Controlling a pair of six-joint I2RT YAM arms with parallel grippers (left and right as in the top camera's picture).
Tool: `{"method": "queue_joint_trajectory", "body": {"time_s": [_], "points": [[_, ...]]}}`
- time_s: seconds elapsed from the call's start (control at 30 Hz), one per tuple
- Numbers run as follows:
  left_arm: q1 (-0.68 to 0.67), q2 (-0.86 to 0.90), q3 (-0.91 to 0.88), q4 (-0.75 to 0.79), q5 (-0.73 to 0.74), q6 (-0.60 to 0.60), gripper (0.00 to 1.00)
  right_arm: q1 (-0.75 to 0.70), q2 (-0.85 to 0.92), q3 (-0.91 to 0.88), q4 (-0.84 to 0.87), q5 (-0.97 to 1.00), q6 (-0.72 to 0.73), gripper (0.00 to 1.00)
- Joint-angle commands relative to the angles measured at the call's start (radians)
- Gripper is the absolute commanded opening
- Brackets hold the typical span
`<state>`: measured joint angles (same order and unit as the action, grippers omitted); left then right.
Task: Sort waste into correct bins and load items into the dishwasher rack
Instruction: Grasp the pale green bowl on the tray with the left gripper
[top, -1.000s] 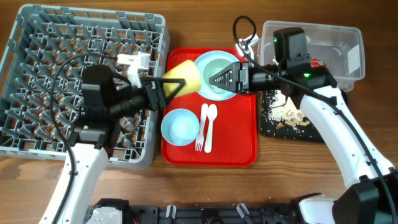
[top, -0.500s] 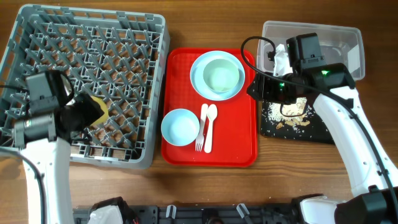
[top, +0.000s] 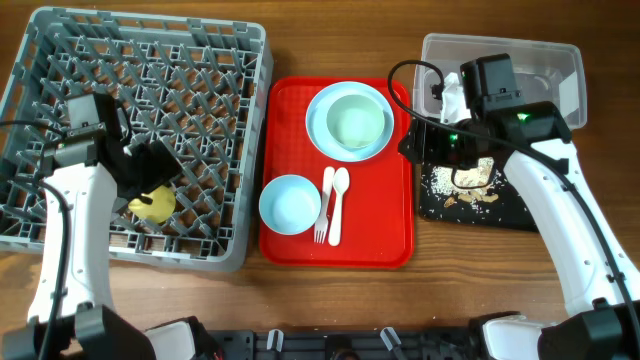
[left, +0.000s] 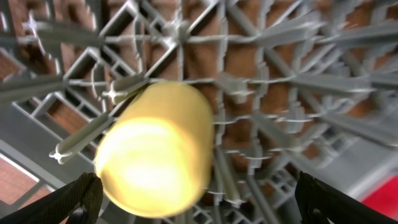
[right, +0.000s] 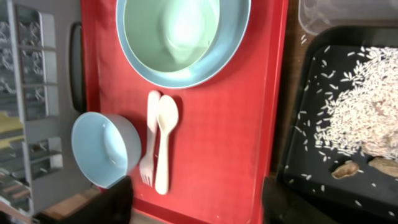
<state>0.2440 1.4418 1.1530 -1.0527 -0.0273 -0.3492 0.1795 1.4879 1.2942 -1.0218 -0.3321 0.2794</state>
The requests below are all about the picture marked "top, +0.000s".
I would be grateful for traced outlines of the white napkin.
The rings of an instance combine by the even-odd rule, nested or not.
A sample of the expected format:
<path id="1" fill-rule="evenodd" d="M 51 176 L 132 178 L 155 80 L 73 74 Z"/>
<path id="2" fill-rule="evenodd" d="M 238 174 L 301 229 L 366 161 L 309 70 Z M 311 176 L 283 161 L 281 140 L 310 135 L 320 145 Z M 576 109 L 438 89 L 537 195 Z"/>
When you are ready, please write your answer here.
<path id="1" fill-rule="evenodd" d="M 440 120 L 442 123 L 453 125 L 470 117 L 471 113 L 466 105 L 464 90 L 459 81 L 459 76 L 450 72 L 444 78 Z"/>

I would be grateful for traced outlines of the rice and food scraps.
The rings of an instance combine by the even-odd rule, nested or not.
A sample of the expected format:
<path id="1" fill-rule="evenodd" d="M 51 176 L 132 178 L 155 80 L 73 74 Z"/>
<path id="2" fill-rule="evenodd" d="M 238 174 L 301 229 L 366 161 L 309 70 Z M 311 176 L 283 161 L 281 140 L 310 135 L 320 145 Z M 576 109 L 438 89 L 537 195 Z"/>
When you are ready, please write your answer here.
<path id="1" fill-rule="evenodd" d="M 494 160 L 481 158 L 478 166 L 470 170 L 456 170 L 436 166 L 431 171 L 428 189 L 449 208 L 458 203 L 464 205 L 489 204 L 497 201 L 494 190 Z"/>

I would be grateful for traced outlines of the yellow plastic cup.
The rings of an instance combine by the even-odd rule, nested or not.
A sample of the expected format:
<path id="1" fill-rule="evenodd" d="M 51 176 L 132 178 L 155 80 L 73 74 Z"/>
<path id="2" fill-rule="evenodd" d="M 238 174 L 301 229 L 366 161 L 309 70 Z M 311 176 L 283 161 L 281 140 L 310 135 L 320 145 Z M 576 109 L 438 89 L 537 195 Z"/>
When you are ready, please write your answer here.
<path id="1" fill-rule="evenodd" d="M 128 209 L 142 220 L 161 224 L 174 213 L 176 198 L 167 186 L 159 186 L 151 193 L 143 193 L 128 204 Z"/>

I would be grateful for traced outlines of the green bowl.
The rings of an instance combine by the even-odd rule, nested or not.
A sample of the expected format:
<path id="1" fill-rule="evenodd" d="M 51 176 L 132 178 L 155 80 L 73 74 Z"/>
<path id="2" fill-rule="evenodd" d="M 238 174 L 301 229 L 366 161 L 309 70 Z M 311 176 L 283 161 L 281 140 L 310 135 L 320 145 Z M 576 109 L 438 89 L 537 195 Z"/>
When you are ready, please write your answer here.
<path id="1" fill-rule="evenodd" d="M 347 149 L 372 145 L 383 133 L 382 107 L 371 97 L 348 94 L 335 100 L 328 109 L 327 128 L 333 139 Z"/>

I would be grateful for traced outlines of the light blue small bowl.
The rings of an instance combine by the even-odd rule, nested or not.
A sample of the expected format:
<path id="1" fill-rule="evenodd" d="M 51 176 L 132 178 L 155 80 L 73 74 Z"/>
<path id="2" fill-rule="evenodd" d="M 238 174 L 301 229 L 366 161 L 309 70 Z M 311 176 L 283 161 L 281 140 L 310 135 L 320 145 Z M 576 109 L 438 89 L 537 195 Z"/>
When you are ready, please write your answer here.
<path id="1" fill-rule="evenodd" d="M 298 235 L 316 222 L 320 214 L 321 197 L 307 178 L 287 174 L 276 177 L 264 187 L 259 198 L 262 222 L 280 235 Z"/>

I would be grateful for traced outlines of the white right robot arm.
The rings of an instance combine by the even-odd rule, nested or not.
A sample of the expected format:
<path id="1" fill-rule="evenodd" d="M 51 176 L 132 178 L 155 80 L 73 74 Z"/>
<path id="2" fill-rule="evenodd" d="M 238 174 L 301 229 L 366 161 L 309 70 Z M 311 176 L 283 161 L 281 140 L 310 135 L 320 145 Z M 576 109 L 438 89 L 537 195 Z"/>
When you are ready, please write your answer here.
<path id="1" fill-rule="evenodd" d="M 398 100 L 412 117 L 398 150 L 454 170 L 485 157 L 501 163 L 552 258 L 568 313 L 555 325 L 519 313 L 480 317 L 469 325 L 471 357 L 638 358 L 639 271 L 586 183 L 559 109 L 525 102 L 506 53 L 466 62 L 460 73 L 470 118 L 447 125 Z"/>

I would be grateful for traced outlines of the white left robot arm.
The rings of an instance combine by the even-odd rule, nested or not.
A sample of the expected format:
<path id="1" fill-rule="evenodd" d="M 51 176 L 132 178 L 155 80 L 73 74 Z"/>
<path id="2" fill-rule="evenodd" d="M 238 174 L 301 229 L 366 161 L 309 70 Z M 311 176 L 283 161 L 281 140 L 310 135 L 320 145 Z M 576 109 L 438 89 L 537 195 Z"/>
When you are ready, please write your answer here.
<path id="1" fill-rule="evenodd" d="M 114 310 L 109 283 L 109 228 L 115 212 L 179 175 L 160 141 L 129 144 L 112 96 L 66 102 L 70 127 L 44 146 L 35 179 L 42 189 L 46 233 L 41 275 L 25 327 L 6 333 L 6 359 L 60 359 L 71 341 L 79 359 L 153 359 L 150 339 Z"/>

